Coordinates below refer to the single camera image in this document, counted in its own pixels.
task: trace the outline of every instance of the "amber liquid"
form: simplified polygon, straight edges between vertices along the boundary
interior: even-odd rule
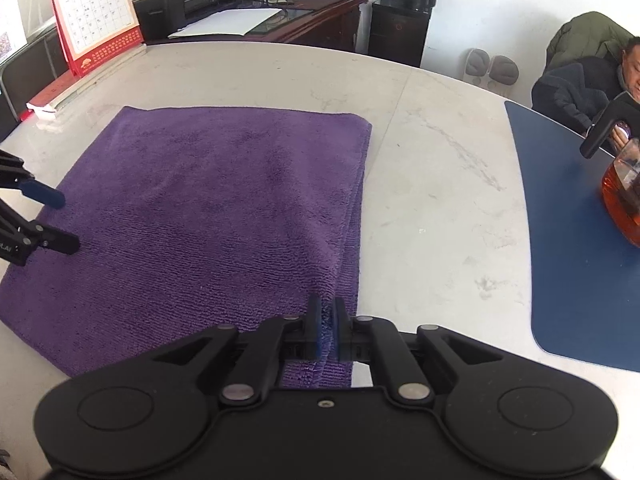
[[[640,247],[640,176],[635,176],[625,189],[618,173],[611,164],[602,177],[602,197],[618,229]]]

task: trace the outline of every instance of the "blue desk pad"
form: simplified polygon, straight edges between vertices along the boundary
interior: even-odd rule
[[[531,328],[547,352],[640,372],[640,249],[604,207],[612,158],[585,160],[582,139],[506,102],[527,202]]]

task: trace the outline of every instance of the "screw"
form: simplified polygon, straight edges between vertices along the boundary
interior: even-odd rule
[[[229,384],[222,389],[222,396],[228,400],[247,400],[254,396],[254,389],[248,384]]]
[[[429,397],[431,390],[420,383],[407,383],[398,388],[400,397],[407,400],[421,400]]]

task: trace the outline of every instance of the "printer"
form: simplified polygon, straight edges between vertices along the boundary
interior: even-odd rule
[[[145,41],[164,40],[189,23],[228,9],[241,0],[133,0]]]

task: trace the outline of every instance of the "black hair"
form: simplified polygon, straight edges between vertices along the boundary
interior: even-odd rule
[[[640,36],[633,36],[626,42],[626,47],[623,50],[626,54],[629,54],[638,45],[640,45]]]

